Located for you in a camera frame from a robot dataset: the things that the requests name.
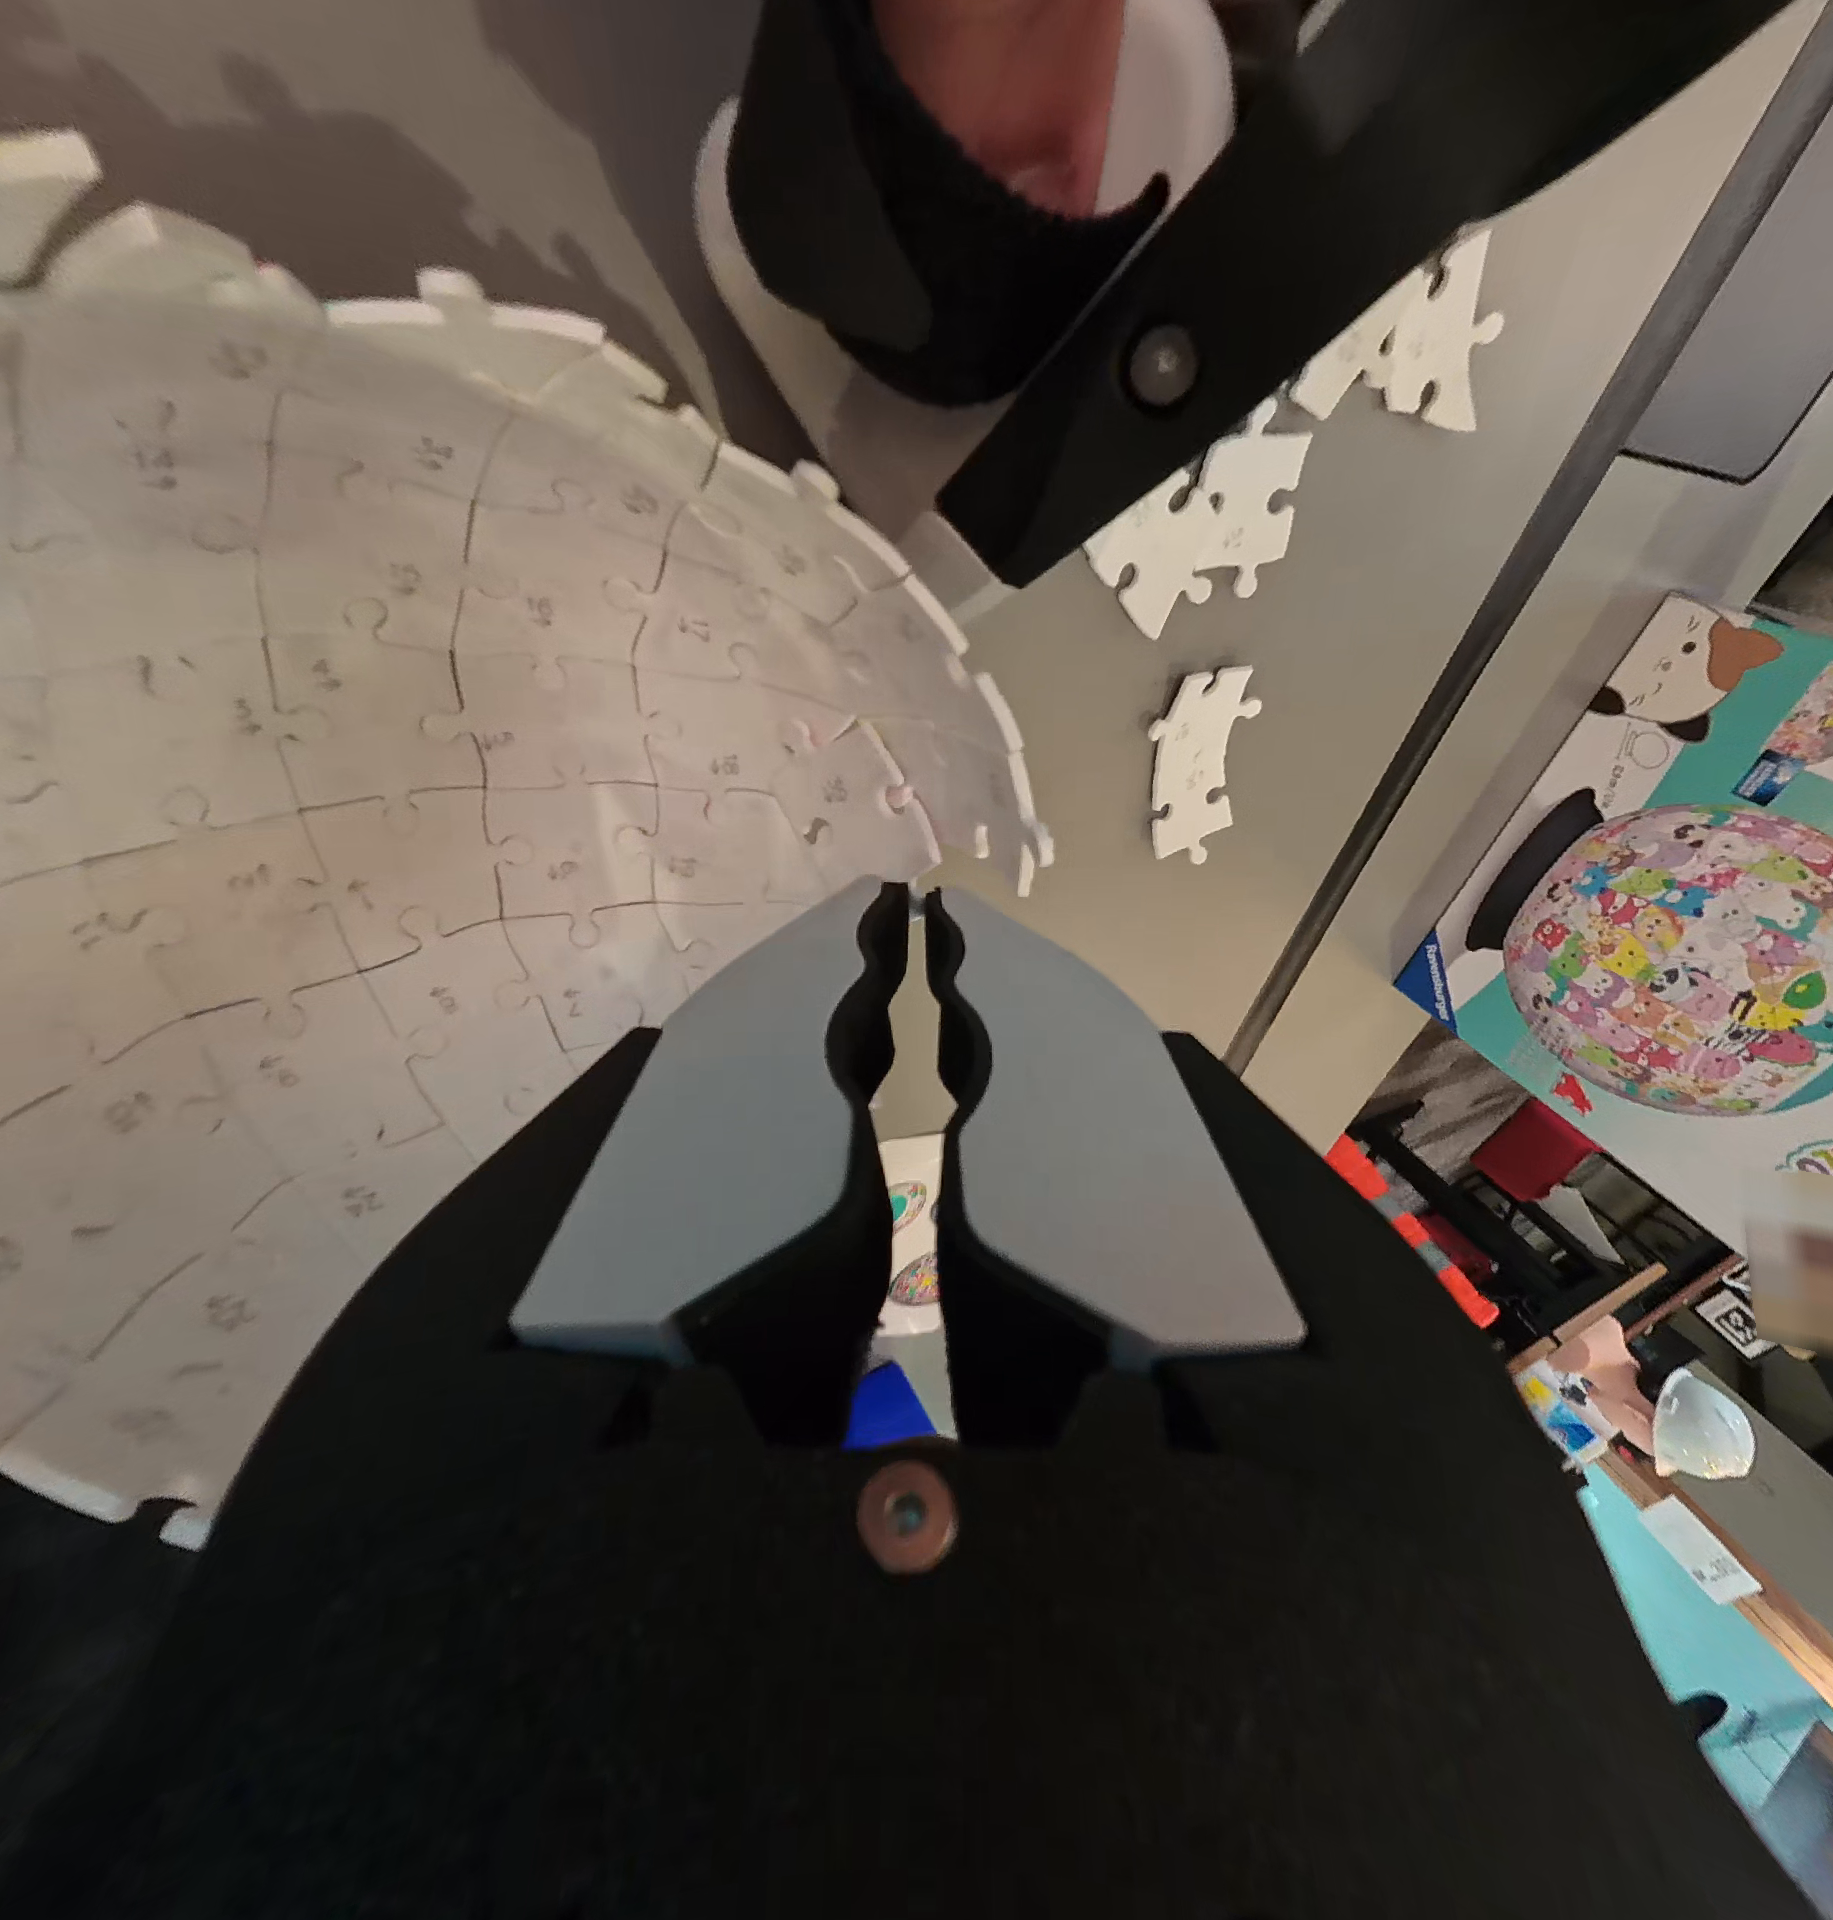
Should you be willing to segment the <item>puzzle pieces group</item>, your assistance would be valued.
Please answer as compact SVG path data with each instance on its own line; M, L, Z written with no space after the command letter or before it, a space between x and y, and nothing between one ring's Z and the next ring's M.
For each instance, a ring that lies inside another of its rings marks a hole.
M1470 360L1505 330L1505 313L1481 293L1490 239L1490 228L1464 231L1318 349L1228 438L1084 541L1090 568L1116 594L1136 631L1159 640L1177 605L1211 600L1217 577L1238 596L1251 596L1260 568L1288 555L1315 430L1276 430L1279 415L1331 421L1355 389L1370 389L1392 419L1438 434L1480 430ZM1156 858L1191 855L1198 866L1211 838L1232 826L1228 740L1260 709L1251 669L1212 669L1188 675L1167 713L1147 726Z

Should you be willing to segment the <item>person's left hand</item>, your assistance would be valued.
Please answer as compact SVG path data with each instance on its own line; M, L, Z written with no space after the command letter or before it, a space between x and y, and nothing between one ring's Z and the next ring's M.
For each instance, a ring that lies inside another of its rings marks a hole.
M1020 231L1098 234L1163 211L1172 177L1103 203L1126 5L868 5L921 120L968 164L970 203Z

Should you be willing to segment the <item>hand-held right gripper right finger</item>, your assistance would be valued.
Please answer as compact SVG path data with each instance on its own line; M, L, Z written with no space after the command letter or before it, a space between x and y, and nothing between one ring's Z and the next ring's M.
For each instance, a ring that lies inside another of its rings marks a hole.
M948 1176L968 1238L1119 1371L1295 1349L1295 1307L1163 1031L1107 977L964 891L924 903L970 1087Z

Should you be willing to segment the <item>clear plastic cup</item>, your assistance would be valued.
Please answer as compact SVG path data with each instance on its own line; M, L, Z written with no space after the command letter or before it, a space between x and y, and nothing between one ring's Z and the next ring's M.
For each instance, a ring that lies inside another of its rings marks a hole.
M1735 1482L1758 1463L1758 1431L1718 1383L1678 1364L1656 1397L1652 1458L1663 1478Z

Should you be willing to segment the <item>red black object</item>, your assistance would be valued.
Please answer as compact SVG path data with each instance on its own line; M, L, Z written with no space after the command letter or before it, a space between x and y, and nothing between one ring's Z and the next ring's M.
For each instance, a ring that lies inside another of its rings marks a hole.
M1550 1238L1529 1215L1433 1171L1409 1146L1414 1116L1419 1102L1358 1119L1327 1163L1373 1201L1480 1331L1523 1349L1610 1286L1585 1243Z

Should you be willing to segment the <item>partly built white puzzle ball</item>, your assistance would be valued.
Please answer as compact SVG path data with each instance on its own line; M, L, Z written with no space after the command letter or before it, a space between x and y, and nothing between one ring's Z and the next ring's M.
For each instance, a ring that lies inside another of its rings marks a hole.
M353 1292L855 879L1054 838L817 469L597 321L317 300L0 133L0 1476L200 1549Z

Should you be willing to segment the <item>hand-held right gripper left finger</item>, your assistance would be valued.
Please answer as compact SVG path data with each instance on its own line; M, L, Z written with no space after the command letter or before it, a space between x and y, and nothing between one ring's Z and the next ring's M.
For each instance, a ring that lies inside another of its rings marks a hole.
M859 879L714 973L661 1031L515 1303L515 1337L696 1358L704 1307L882 1178L904 884Z

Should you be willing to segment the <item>colourful puzzle ball box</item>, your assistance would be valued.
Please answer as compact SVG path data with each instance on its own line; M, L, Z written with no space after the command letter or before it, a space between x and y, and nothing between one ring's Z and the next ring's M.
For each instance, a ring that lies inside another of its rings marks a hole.
M1833 640L1667 596L1397 991L1708 1225L1833 1178Z

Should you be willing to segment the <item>printed instruction leaflet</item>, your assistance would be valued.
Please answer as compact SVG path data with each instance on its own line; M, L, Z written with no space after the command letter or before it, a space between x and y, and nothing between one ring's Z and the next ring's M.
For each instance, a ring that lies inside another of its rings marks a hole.
M937 1208L946 1190L946 1137L882 1139L882 1178L895 1241L878 1331L890 1337L942 1331Z

